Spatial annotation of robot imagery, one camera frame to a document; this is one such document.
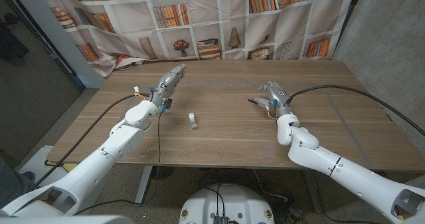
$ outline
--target black connector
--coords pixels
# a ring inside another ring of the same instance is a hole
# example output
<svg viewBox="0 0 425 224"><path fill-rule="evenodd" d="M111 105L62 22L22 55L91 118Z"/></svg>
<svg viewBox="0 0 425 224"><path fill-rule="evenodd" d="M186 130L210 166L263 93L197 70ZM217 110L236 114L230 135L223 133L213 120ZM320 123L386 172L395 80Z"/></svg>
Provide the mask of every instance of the black connector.
<svg viewBox="0 0 425 224"><path fill-rule="evenodd" d="M166 101L164 101L164 106L166 109L170 109L171 108L171 103L172 103L172 99L168 98Z"/></svg>

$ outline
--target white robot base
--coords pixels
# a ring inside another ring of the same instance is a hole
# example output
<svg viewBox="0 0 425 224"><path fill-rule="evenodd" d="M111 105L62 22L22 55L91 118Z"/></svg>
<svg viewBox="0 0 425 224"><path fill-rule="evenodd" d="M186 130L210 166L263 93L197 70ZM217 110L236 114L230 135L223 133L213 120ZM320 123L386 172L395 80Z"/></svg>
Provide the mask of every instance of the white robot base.
<svg viewBox="0 0 425 224"><path fill-rule="evenodd" d="M185 202L180 212L180 224L274 223L270 205L251 189L234 183L216 183L207 188L202 188ZM215 191L223 198L224 208Z"/></svg>

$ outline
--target wire on floor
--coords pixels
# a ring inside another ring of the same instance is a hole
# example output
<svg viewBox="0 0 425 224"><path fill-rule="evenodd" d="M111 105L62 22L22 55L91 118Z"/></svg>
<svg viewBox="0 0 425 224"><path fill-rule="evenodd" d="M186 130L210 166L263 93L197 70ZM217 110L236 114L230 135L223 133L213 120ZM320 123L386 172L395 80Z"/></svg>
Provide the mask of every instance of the wire on floor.
<svg viewBox="0 0 425 224"><path fill-rule="evenodd" d="M316 89L319 89L319 88L340 88L340 89L343 89L343 90L348 90L348 91L351 91L351 92L356 92L357 94L362 94L362 95L364 95L364 96L366 96L368 98L371 98L374 101L378 102L379 104L382 104L385 108L388 108L389 110L393 111L395 114L397 114L398 116L400 116L404 121L406 121L407 123L409 123L414 129L418 130L418 132L420 132L423 136L425 136L425 131L422 128L420 128L412 120L410 120L409 118L407 118L405 115L403 115L402 113L400 113L395 108L391 107L386 102L384 102L384 101L380 100L379 98L377 98L377 97L375 97L373 95L370 95L370 94L368 94L366 92L363 92L361 90L357 90L355 88L349 88L349 87L346 87L346 86L341 86L341 85L320 85L320 86L314 86L314 87L311 87L311 88L306 88L305 90L298 91L295 94L291 95L288 98L288 100L285 102L285 106L289 106L289 104L291 103L292 99L295 96L297 96L298 94L302 94L302 93L309 92L309 91L312 91L312 90L316 90Z"/></svg>
<svg viewBox="0 0 425 224"><path fill-rule="evenodd" d="M257 178L257 181L258 181L258 185L260 186L260 189L261 189L261 191L262 191L263 193L265 193L265 194L267 194L267 195L271 195L271 196L273 196L273 197L279 197L279 198L282 198L285 202L287 202L287 201L289 200L287 197L284 197L284 196L281 196L281 195L276 195L276 194L273 194L273 193L268 193L267 191L264 191L264 190L263 190L263 187L262 187L262 186L261 186L261 184L260 184L260 179L258 179L257 172L255 171L255 169L252 169L252 171L254 171L255 177Z"/></svg>
<svg viewBox="0 0 425 224"><path fill-rule="evenodd" d="M354 221L340 221L340 220L335 220L334 218L332 218L332 217L328 216L328 214L326 213L325 209L323 208L323 202L322 202L322 198L321 198L322 196L321 196L321 193L320 193L319 188L318 188L318 186L317 186L316 176L314 175L313 177L314 177L314 186L315 186L315 188L316 188L317 193L319 194L318 196L319 196L319 204L320 204L320 207L321 207L321 209L323 210L323 214L325 214L325 216L326 216L329 220L334 221L334 222L338 222L338 223L366 223L366 224L380 224L380 223L375 223L375 222L373 222L373 221L358 221L358 220L354 220Z"/></svg>

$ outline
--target grey wall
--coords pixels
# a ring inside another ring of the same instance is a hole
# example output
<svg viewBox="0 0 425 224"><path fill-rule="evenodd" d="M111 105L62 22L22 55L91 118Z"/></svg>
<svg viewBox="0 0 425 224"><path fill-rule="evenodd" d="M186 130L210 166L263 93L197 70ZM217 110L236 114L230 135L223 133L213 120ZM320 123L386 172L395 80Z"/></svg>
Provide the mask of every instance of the grey wall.
<svg viewBox="0 0 425 224"><path fill-rule="evenodd" d="M359 0L333 59L425 129L425 0ZM425 137L387 112L425 156Z"/></svg>

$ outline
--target black cable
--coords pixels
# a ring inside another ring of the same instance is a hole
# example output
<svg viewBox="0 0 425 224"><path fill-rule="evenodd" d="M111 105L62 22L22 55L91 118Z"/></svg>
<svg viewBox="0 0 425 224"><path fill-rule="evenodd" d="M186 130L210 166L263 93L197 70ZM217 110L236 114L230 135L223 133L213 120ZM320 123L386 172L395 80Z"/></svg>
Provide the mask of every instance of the black cable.
<svg viewBox="0 0 425 224"><path fill-rule="evenodd" d="M221 203L223 204L223 213L224 213L224 201L223 201L223 197L221 196L221 194L219 194L217 191L215 191L215 190L213 190L213 189L211 189L211 188L209 188L209 187L200 187L200 188L208 189L208 190L210 190L210 191L213 191L213 192L217 193L217 195L218 195L218 196L220 196L220 198L221 198Z"/></svg>
<svg viewBox="0 0 425 224"><path fill-rule="evenodd" d="M291 95L288 100L285 103L285 106L289 106L289 104L291 103L292 99L297 96L298 94L302 94L304 92L308 92L308 91L312 91L312 90L316 90L319 88L340 88L343 90L348 90L351 92L356 92L357 94L362 94L368 98L371 98L373 100L375 100L376 102L378 102L379 104L382 104L383 106L385 106L385 108L388 108L389 110L393 111L395 114L397 114L398 116L400 116L404 121L408 122L413 128L415 128L416 130L418 130L423 136L425 136L425 131L420 128L418 125L416 125L412 120L410 120L409 118L407 118L405 115L403 115L402 113L400 113L399 111L397 111L395 108L391 107L389 104L387 104L386 102L378 99L377 97L370 95L366 92L354 89L354 88L349 88L346 86L340 86L340 85L320 85L320 86L315 86L315 87L311 87L311 88L306 88L305 90L301 90L299 92L296 92L295 94Z"/></svg>
<svg viewBox="0 0 425 224"><path fill-rule="evenodd" d="M156 194L157 188L158 188L158 182L159 182L159 165L158 165L157 182L155 184L155 189L153 190L153 195L147 201L144 201L144 202L141 202L141 203L137 203L137 202L134 202L134 201L128 201L128 200L125 200L125 199L118 199L118 200L113 200L113 201L105 201L105 202L94 204L94 205L91 205L91 206L89 206L87 208L84 208L83 210L76 212L74 215L78 215L78 214L80 214L82 212L85 212L85 211L91 209L91 208L98 207L100 205L109 204L109 203L126 202L126 203L130 203L130 204L135 204L135 205L146 204L146 203L150 202L153 199L153 197L155 197L155 194Z"/></svg>
<svg viewBox="0 0 425 224"><path fill-rule="evenodd" d="M211 178L211 179L215 179L215 180L219 181L219 182L220 182L220 184L218 185L217 191L215 191L215 190L213 190L213 189L211 189L211 188L207 188L207 187L201 186L201 182L202 182L202 180L203 180L204 178ZM222 215L223 215L223 217L224 217L224 216L225 216L225 213L226 213L225 208L224 208L224 201L223 201L222 196L221 196L221 195L220 195L220 193L218 192L218 190L220 189L221 184L222 184L222 180L221 180L221 178L220 178L219 176L217 176L216 174L213 174L213 173L207 173L207 174L205 174L205 175L204 175L203 177L201 177L201 178L200 178L200 180L198 181L198 187L199 187L199 188L205 188L205 189L208 189L208 190L211 190L211 191L213 191L213 192L217 193L217 211L216 211L216 214L217 214L217 215L218 215L218 197L220 196L220 198L221 198L221 202L222 202L222 204L223 204L223 214L222 214Z"/></svg>
<svg viewBox="0 0 425 224"><path fill-rule="evenodd" d="M317 180L316 180L316 176L314 175L313 177L314 177L314 185L315 185L316 191L317 191L317 193L319 194L318 196L319 196L319 204L320 204L320 207L321 207L321 209L323 210L323 214L325 214L325 216L326 216L329 220L334 221L334 222L338 222L338 223L366 223L366 224L380 224L380 223L375 223L375 222L372 222L372 221L357 221L357 220L354 220L354 221L340 221L340 220L335 220L335 219L331 218L330 216L328 216L328 214L326 213L325 209L323 208L322 198L321 198L321 193L320 193L320 191L319 191L319 188L317 187Z"/></svg>
<svg viewBox="0 0 425 224"><path fill-rule="evenodd" d="M253 103L253 104L258 104L258 102L252 100L252 99L248 99L249 102Z"/></svg>
<svg viewBox="0 0 425 224"><path fill-rule="evenodd" d="M217 188L217 211L218 211L218 190L220 189L220 186L221 186L221 184L222 183L220 183L219 185L218 185L218 188ZM223 202L223 217L225 216L224 214L225 214L225 211L224 211L224 202Z"/></svg>
<svg viewBox="0 0 425 224"><path fill-rule="evenodd" d="M90 132L90 130L99 122L99 120L117 103L126 100L128 98L134 97L134 94L131 94L129 96L125 96L124 98L120 98L119 100L115 101L113 104L111 104L94 122L93 124L85 131L85 133L81 136L81 138L73 145L72 148L68 150L68 152L52 167L50 170L42 176L35 184L35 187L38 187L42 181L46 179L58 166L62 164L62 162L72 153L72 151L75 150L75 148L80 144L80 142L87 136L87 134Z"/></svg>
<svg viewBox="0 0 425 224"><path fill-rule="evenodd" d="M159 165L161 164L161 142L159 141L159 121L161 121L161 115L162 115L162 113L160 112L159 113L159 117L158 117L158 151L159 151L159 155L158 155L158 173L159 173Z"/></svg>
<svg viewBox="0 0 425 224"><path fill-rule="evenodd" d="M159 113L159 118L158 118L158 149L159 149L159 157L158 157L157 182L155 184L155 189L153 190L153 195L151 196L151 198L149 198L147 201L144 201L144 202L141 202L141 203L137 203L137 202L134 202L134 201L128 201L128 200L125 200L125 199L118 199L118 200L113 200L113 201L105 201L105 202L98 203L98 204L95 204L95 205L91 205L91 206L89 206L87 208L84 208L83 210L76 212L74 215L78 215L78 214L80 214L80 213L82 213L84 211L87 211L87 210L91 209L91 208L98 207L100 205L109 204L109 203L126 202L126 203L130 203L130 204L135 204L135 205L143 205L143 204L146 204L146 203L150 202L153 199L153 197L155 197L155 194L156 194L157 188L158 188L158 182L159 182L159 166L160 166L160 163L161 163L161 145L159 143L159 121L161 121L161 115L162 115L162 113Z"/></svg>

